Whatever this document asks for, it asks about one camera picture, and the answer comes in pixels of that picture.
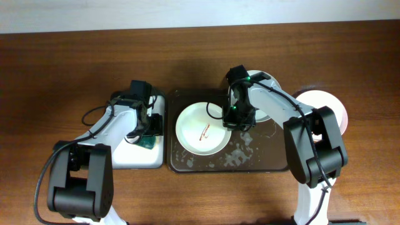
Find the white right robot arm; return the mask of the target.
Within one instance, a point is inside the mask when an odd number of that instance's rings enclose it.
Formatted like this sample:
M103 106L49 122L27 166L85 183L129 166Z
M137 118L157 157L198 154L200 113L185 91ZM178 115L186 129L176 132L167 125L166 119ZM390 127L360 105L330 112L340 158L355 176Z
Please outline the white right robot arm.
M242 65L231 68L226 80L223 126L246 132L256 125L256 111L279 125L288 168L299 184L293 223L329 224L331 189L348 163L334 111L304 104L277 87L265 72L249 75Z

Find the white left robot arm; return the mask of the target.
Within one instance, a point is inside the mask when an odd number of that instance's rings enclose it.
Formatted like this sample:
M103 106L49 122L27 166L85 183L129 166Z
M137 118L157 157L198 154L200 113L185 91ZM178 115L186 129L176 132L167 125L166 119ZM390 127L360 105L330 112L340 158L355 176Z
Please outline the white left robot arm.
M165 95L145 81L114 92L102 118L73 141L59 141L49 170L47 207L74 224L125 224L113 208L115 169L163 164Z

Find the cream plate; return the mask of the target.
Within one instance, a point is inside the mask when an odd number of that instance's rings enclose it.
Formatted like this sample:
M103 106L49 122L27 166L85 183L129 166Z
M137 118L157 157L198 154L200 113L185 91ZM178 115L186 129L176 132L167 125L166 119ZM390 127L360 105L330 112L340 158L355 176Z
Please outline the cream plate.
M186 107L178 116L176 137L181 146L198 156L209 156L221 151L231 138L231 131L218 118L222 108L207 102Z

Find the green yellow sponge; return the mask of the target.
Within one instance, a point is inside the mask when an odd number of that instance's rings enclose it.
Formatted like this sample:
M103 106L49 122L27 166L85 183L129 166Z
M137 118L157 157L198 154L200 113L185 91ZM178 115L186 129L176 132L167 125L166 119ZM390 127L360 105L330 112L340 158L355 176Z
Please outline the green yellow sponge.
M156 145L156 137L155 136L143 136L136 145L145 149L152 150Z

